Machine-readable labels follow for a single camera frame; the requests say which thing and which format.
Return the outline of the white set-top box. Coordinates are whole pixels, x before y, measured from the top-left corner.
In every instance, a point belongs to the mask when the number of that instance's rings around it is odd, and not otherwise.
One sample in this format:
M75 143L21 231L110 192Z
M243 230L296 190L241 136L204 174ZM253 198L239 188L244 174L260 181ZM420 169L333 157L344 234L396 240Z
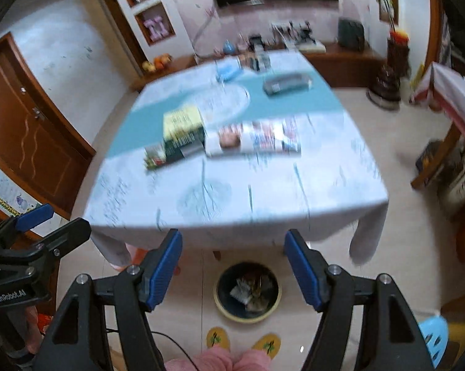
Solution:
M325 54L326 46L319 40L308 40L295 43L295 48L303 54Z

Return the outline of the fruit bowl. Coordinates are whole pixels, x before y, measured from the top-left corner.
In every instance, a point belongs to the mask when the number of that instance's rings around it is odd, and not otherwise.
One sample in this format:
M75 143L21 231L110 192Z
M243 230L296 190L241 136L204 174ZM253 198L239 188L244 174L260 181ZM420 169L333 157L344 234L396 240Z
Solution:
M170 54L162 54L150 61L145 61L142 64L142 70L146 73L155 74L168 68L172 60L173 58Z

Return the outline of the blue round ornament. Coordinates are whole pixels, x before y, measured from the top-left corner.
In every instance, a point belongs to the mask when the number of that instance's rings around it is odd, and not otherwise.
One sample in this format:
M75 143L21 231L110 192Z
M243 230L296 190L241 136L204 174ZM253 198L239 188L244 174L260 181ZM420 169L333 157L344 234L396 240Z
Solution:
M222 52L225 55L233 55L236 54L236 48L235 45L229 41L228 39L224 42L222 46Z

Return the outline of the wooden tv sideboard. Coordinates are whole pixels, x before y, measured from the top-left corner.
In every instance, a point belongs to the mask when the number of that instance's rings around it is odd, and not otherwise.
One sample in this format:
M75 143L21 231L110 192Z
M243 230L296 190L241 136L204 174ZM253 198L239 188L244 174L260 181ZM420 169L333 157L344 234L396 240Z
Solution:
M332 88L368 88L376 80L378 71L385 62L385 59L370 47L357 52L342 48L338 43L326 45L325 54L308 52L303 55ZM168 68L155 74L143 75L135 80L129 89L140 92L150 82L196 65L192 55L173 59Z

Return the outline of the pink dumbbells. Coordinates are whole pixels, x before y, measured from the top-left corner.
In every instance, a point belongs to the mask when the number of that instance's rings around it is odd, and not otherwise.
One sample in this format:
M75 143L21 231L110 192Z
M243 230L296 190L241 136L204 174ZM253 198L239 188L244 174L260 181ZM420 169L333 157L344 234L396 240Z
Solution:
M144 27L150 32L150 41L152 43L164 39L169 35L169 31L164 26L162 16L155 16L152 19L144 21Z

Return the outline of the green beige drink carton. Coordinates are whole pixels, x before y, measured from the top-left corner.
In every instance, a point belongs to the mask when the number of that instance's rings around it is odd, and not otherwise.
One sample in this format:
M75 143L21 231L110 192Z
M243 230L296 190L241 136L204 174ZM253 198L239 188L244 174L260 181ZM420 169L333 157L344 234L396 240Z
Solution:
M255 72L266 72L269 71L271 68L269 55L265 52L261 52L258 54L240 54L238 59L242 68L250 69Z

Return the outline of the right yellow slipper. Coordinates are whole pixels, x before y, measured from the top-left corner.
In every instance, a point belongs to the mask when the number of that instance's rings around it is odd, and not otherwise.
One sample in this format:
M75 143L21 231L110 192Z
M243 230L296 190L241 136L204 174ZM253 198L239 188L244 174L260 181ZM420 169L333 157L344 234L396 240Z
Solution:
M275 333L269 333L264 335L262 338L252 346L253 350L263 352L270 359L274 359L281 348L281 339Z

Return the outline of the white magazine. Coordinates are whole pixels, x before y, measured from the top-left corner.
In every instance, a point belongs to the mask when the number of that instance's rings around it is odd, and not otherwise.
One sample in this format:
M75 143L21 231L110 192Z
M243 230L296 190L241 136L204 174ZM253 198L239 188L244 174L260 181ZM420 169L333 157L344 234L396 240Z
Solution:
M205 152L208 157L300 153L301 139L294 117L263 119L207 131Z

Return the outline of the yellow slipper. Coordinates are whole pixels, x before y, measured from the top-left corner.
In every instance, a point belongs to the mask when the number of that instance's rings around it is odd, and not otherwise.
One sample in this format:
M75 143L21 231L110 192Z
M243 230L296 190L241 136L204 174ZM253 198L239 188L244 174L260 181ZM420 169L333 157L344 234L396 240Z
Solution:
M230 340L228 333L219 326L214 326L207 333L206 338L207 348L222 348L230 350Z
M275 333L269 333L264 335L262 338L252 346L253 350L263 352L270 359L274 359L281 348L281 339Z

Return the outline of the brown wooden door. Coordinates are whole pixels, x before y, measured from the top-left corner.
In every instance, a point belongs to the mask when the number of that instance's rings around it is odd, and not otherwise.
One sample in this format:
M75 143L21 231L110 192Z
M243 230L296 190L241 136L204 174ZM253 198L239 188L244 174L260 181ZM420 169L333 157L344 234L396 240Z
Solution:
M12 34L0 38L0 169L65 219L95 156L24 61Z

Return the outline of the round trash bin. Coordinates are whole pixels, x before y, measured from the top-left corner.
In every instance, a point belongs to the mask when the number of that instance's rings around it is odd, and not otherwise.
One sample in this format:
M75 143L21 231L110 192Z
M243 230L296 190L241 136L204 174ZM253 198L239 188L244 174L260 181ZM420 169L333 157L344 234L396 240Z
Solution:
M282 288L274 272L261 263L243 261L219 276L213 289L216 308L242 324L264 321L278 307Z

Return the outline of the leaf pattern tablecloth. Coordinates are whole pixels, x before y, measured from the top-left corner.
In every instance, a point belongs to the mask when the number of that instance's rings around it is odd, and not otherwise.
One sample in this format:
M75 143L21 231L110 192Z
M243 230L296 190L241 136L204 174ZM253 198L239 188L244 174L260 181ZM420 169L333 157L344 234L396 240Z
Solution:
M123 120L84 218L115 266L170 229L187 247L281 245L288 229L315 242L355 224L349 255L374 255L388 212L377 163L349 113L298 53L258 73L236 59L147 85Z

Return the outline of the blue face mask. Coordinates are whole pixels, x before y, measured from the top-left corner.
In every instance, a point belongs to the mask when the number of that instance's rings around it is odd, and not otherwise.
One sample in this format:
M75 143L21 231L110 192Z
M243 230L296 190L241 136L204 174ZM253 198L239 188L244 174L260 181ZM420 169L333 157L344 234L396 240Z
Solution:
M216 81L219 83L226 83L236 78L242 73L240 65L226 65L216 67Z

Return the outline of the blue plastic stool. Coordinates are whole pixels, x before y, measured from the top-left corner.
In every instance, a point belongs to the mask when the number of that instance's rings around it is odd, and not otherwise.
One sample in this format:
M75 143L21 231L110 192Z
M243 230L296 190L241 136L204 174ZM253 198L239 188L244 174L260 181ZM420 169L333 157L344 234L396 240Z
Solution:
M429 350L432 364L436 369L443 358L449 339L447 321L442 316L427 318L419 323L420 332Z

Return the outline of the dark green toaster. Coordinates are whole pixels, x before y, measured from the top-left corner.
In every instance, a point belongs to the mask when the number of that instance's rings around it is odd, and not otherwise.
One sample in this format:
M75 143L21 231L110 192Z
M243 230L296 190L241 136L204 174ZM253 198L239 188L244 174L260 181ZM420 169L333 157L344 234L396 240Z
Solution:
M342 48L357 52L364 51L366 40L362 23L354 19L339 18L337 42Z

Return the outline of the dark ceramic jar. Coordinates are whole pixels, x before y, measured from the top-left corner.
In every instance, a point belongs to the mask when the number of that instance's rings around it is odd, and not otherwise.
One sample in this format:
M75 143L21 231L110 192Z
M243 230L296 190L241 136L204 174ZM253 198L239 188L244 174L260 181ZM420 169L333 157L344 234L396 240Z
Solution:
M375 82L367 90L371 103L385 111L398 111L400 107L400 79L393 69L383 64Z

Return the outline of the silver medicine box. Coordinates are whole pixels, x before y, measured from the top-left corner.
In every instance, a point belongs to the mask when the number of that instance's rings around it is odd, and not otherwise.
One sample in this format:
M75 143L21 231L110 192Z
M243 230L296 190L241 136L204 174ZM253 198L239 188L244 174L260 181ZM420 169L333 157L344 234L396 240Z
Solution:
M312 79L307 74L292 73L266 79L263 83L263 91L268 96L274 96L291 91L310 89L311 85Z

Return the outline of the left yellow slipper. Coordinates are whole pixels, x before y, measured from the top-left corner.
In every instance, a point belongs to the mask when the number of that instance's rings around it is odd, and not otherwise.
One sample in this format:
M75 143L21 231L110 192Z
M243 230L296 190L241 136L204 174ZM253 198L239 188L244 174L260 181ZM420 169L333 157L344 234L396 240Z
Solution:
M222 348L230 350L230 340L228 333L219 326L214 326L207 333L206 338L207 348Z

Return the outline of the pale yellow box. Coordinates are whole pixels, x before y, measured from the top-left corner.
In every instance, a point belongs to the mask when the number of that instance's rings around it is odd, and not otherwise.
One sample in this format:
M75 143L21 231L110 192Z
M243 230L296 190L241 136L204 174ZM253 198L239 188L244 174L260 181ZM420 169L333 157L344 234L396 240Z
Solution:
M205 149L205 128L199 109L193 105L169 111L163 117L163 142L145 149L148 171L184 160Z

